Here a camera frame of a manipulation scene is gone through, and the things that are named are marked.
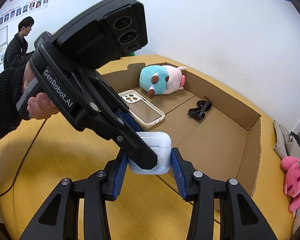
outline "cardboard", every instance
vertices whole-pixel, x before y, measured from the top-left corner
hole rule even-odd
[[[188,70],[182,71],[186,77],[183,90],[149,99],[146,91],[139,87],[141,69],[147,64],[131,62],[124,65],[122,62],[127,60],[111,62],[98,71],[116,92],[133,89],[166,114],[162,122],[149,130],[168,133],[172,146],[178,147],[183,158],[191,161],[197,170],[213,179],[237,178],[252,196],[261,153],[260,114]],[[197,107],[197,101],[204,97],[213,102],[205,118],[197,121],[187,116],[188,110]],[[215,209],[219,210],[218,201],[215,201]]]

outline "sunglasses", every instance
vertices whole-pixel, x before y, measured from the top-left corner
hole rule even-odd
[[[205,117],[206,111],[209,111],[212,106],[212,101],[209,100],[209,98],[204,97],[207,101],[204,100],[199,100],[197,102],[197,107],[196,108],[191,108],[188,111],[188,116],[191,116],[197,120],[201,120],[202,118]]]

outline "finger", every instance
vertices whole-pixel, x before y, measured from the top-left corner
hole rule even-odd
[[[46,93],[37,94],[36,101],[48,114],[57,114],[59,112]]]
[[[30,82],[34,79],[34,74],[30,68],[30,63],[29,61],[26,64],[26,69],[25,69],[25,73],[24,73],[24,88],[27,89]]]
[[[35,119],[47,119],[51,116],[51,114],[47,113],[42,109],[42,107],[36,101],[36,98],[32,97],[28,100],[27,110],[29,114]]]

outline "metal screw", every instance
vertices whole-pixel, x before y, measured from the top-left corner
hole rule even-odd
[[[93,110],[99,112],[99,108],[97,107],[97,105],[96,105],[95,103],[91,102],[91,103],[90,103],[90,106],[91,106],[91,108],[92,108]]]
[[[118,121],[119,121],[121,124],[124,124],[124,122],[121,120],[120,117],[118,117]]]
[[[231,185],[237,185],[238,181],[236,179],[229,179]]]
[[[118,141],[118,142],[123,142],[123,137],[122,137],[121,135],[119,135],[119,136],[117,137],[117,141]]]
[[[70,183],[70,179],[68,179],[68,178],[65,178],[61,181],[62,185],[68,185],[69,183]]]
[[[200,178],[200,177],[203,176],[203,173],[202,173],[201,171],[195,171],[195,172],[193,173],[193,175],[194,175],[195,177],[197,177],[197,178]]]
[[[97,171],[97,176],[98,177],[103,177],[105,175],[106,175],[106,172],[104,170]]]

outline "wooden table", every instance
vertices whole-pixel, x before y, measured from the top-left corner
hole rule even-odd
[[[28,147],[26,144],[30,142],[29,128],[35,130],[41,124],[30,122],[22,122],[16,131],[9,134],[8,145],[6,141],[0,141],[0,193],[13,181]],[[19,147],[20,141],[23,141],[23,149]],[[61,114],[47,120],[29,151],[14,189],[0,198],[3,220],[11,238],[19,239],[32,216],[62,178],[87,178],[103,169],[117,153],[118,147],[114,142],[103,140],[91,130],[76,131]],[[83,201],[79,239],[83,239],[82,205]],[[145,236],[147,239],[185,240],[191,211],[192,205],[184,202],[159,177],[136,175],[129,169],[118,200],[107,202],[109,227],[114,240],[137,240]],[[214,224],[215,239],[218,239],[220,225]]]
[[[178,62],[158,55],[121,59],[122,66],[145,62]],[[100,73],[121,70],[109,63]],[[244,102],[261,114],[261,157],[256,191],[253,200],[260,208],[279,240],[291,234],[292,215],[288,211],[290,199],[283,195],[284,174],[280,159],[273,151],[275,135],[273,120],[247,99],[224,84],[196,70],[188,69],[205,80]],[[20,127],[0,141],[0,193],[11,185],[21,159],[30,147],[42,121],[23,121]],[[44,124],[20,171],[15,187],[0,198],[3,220],[13,240],[17,240],[40,205],[62,178],[87,178],[114,159],[118,147],[105,141],[91,130],[77,132],[61,114]],[[127,171],[118,200],[107,203],[112,239],[186,239],[192,206],[182,201],[173,190],[174,180],[168,174],[140,176]],[[80,209],[79,238],[82,233],[82,205]],[[215,220],[220,215],[215,212]],[[219,239],[220,226],[214,223],[214,238]]]

